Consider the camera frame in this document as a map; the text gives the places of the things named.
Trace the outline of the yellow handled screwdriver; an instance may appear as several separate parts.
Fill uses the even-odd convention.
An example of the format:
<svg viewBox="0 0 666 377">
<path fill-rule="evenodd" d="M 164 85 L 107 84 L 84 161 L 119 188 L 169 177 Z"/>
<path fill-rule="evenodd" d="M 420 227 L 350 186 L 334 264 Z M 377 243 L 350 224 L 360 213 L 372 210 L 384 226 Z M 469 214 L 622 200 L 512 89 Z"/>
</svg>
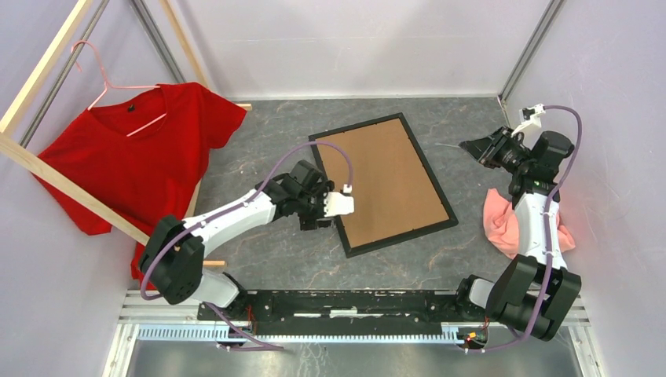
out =
<svg viewBox="0 0 666 377">
<path fill-rule="evenodd" d="M 444 147 L 444 148 L 452 148 L 452 149 L 455 149 L 455 150 L 462 150 L 462 148 L 459 145 L 450 145 L 450 144 L 445 144 L 445 143 L 440 143 L 440 142 L 436 142 L 435 146 Z"/>
</svg>

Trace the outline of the black picture frame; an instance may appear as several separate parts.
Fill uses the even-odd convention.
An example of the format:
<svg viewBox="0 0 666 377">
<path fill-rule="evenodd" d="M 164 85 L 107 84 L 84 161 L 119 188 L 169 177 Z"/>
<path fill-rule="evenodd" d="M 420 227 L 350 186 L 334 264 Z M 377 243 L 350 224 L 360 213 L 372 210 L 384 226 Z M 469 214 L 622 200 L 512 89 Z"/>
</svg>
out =
<svg viewBox="0 0 666 377">
<path fill-rule="evenodd" d="M 355 210 L 335 218 L 353 258 L 458 225 L 459 220 L 404 114 L 308 137 L 337 189 L 350 181 Z"/>
</svg>

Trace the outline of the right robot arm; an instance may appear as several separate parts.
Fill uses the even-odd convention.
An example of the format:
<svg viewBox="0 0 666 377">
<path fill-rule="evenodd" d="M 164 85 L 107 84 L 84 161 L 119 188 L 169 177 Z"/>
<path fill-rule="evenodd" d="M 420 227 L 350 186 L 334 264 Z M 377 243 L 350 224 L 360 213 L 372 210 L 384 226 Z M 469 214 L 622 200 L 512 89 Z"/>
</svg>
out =
<svg viewBox="0 0 666 377">
<path fill-rule="evenodd" d="M 485 311 L 523 335 L 551 340 L 581 289 L 581 278 L 571 273 L 558 241 L 559 189 L 555 178 L 575 145 L 563 134 L 544 131 L 532 148 L 508 127 L 460 148 L 482 166 L 503 168 L 512 175 L 509 192 L 518 220 L 518 253 L 496 282 L 471 275 L 463 280 L 453 308 L 463 320 Z"/>
</svg>

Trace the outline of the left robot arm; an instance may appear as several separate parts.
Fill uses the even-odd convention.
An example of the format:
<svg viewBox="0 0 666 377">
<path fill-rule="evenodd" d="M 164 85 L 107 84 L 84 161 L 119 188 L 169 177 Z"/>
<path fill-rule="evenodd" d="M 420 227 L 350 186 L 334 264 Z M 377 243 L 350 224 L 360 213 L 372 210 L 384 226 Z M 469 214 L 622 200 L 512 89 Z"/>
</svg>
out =
<svg viewBox="0 0 666 377">
<path fill-rule="evenodd" d="M 179 220 L 163 217 L 150 236 L 138 268 L 142 285 L 156 289 L 169 304 L 188 298 L 208 302 L 228 320 L 241 318 L 247 300 L 228 273 L 204 268 L 204 259 L 248 230 L 297 214 L 303 230 L 328 227 L 325 199 L 335 183 L 317 166 L 300 160 L 288 173 L 261 182 L 245 196 L 216 210 Z"/>
</svg>

